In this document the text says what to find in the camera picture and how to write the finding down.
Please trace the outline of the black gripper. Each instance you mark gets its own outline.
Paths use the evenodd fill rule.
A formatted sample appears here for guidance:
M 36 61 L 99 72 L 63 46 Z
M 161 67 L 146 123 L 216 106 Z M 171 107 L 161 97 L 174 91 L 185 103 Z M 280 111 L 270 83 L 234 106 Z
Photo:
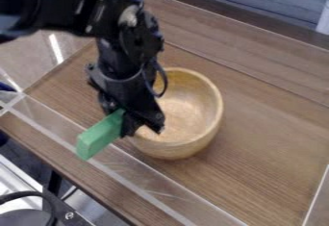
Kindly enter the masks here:
M 98 100 L 106 115 L 119 109 L 125 110 L 122 118 L 121 136 L 133 137 L 137 131 L 147 126 L 157 134 L 165 128 L 166 116 L 157 103 L 166 90 L 157 93 L 153 86 L 157 72 L 166 76 L 162 67 L 143 64 L 130 77 L 122 79 L 109 76 L 101 63 L 92 63 L 86 67 L 86 74 L 91 86 L 99 91 Z

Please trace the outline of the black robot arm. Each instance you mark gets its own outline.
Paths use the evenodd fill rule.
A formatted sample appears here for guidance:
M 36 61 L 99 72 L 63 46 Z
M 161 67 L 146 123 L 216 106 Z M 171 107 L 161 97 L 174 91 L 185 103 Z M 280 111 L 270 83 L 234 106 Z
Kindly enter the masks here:
M 157 61 L 165 38 L 145 0 L 0 0 L 0 44 L 42 30 L 97 40 L 99 57 L 86 74 L 105 113 L 123 110 L 121 134 L 143 126 L 162 132 L 163 93 L 153 85 L 166 76 Z

